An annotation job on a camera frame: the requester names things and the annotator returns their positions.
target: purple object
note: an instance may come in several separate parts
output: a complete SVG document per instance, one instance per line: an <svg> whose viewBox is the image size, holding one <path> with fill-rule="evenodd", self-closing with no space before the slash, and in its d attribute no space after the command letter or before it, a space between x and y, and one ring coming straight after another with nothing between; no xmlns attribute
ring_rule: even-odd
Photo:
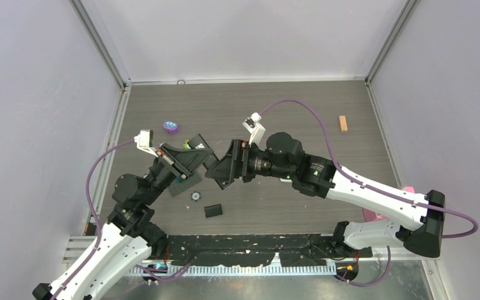
<svg viewBox="0 0 480 300"><path fill-rule="evenodd" d="M166 131L168 134L176 134L179 132L179 127L176 122L172 121L166 121L162 124L162 128Z"/></svg>

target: table surface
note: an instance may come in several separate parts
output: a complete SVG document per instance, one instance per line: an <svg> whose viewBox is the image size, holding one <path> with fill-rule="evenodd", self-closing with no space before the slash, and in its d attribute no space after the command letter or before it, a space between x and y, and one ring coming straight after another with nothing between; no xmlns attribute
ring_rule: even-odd
<svg viewBox="0 0 480 300"><path fill-rule="evenodd" d="M370 283L384 271L386 262L360 261L358 283ZM151 284L124 277L102 300L433 300L421 261L392 261L388 275L371 287L348 286L332 276L182 277Z"/></svg>
<svg viewBox="0 0 480 300"><path fill-rule="evenodd" d="M249 138L242 121L279 99L303 100L321 115L342 165L369 179L396 185L362 81L133 86L119 142L133 139L141 129L152 129L155 145L166 142L182 148L185 139L199 133L221 158L231 139ZM348 132L340 132L339 115L346 116ZM164 121L177 122L179 133L166 134ZM264 114L262 124L265 138L286 131L302 142L307 153L329 158L319 123L301 106L280 104ZM116 178L126 173L142 176L152 162L150 154L133 146L116 151L102 223L115 205L111 194ZM204 168L198 172L204 178ZM190 199L195 190L201 192L199 202ZM223 215L205 218L203 207L214 204L222 204ZM236 181L224 191L204 178L174 198L165 191L151 207L156 211L152 222L167 234L332 233L339 221L364 221L358 206L301 195L289 184L261 176L246 184Z"/></svg>

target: black tape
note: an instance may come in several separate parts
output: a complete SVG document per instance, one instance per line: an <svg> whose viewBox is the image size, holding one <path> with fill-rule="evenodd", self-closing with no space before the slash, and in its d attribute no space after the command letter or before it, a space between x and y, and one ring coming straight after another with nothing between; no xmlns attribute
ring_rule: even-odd
<svg viewBox="0 0 480 300"><path fill-rule="evenodd" d="M172 264L182 266L267 266L279 254L282 266L322 266L324 259L341 258L331 244L331 236L320 234L247 234L169 236ZM350 252L354 257L356 251ZM371 248L360 251L372 257Z"/></svg>

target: small round object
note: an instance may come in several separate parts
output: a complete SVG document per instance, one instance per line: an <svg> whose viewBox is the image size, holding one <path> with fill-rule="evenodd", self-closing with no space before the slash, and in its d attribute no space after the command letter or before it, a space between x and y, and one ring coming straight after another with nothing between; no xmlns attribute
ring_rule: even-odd
<svg viewBox="0 0 480 300"><path fill-rule="evenodd" d="M179 132L179 126L176 122L166 121L162 124L162 128L168 134L176 134Z"/></svg>
<svg viewBox="0 0 480 300"><path fill-rule="evenodd" d="M198 191L194 191L191 194L191 200L194 202L198 202L201 199L201 193Z"/></svg>

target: black motor joint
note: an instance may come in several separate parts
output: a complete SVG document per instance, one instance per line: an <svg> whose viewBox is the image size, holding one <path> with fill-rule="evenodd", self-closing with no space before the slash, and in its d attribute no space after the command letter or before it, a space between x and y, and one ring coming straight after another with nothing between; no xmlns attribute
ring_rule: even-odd
<svg viewBox="0 0 480 300"><path fill-rule="evenodd" d="M225 156L205 176L228 184L240 177L247 183L256 175L290 179L301 194L322 198L333 187L331 179L336 168L332 161L306 154L301 142L286 132L272 134L266 150L256 144L243 145L245 141L233 139Z"/></svg>

